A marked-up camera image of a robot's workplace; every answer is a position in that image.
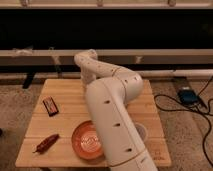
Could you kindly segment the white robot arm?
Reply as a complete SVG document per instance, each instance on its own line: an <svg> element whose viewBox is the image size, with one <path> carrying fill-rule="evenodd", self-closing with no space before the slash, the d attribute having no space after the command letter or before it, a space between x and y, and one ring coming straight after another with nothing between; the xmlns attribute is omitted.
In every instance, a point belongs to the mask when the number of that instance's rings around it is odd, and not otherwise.
<svg viewBox="0 0 213 171"><path fill-rule="evenodd" d="M126 109L142 92L141 76L99 61L93 49L77 53L74 61L81 69L86 105L111 171L158 171Z"/></svg>

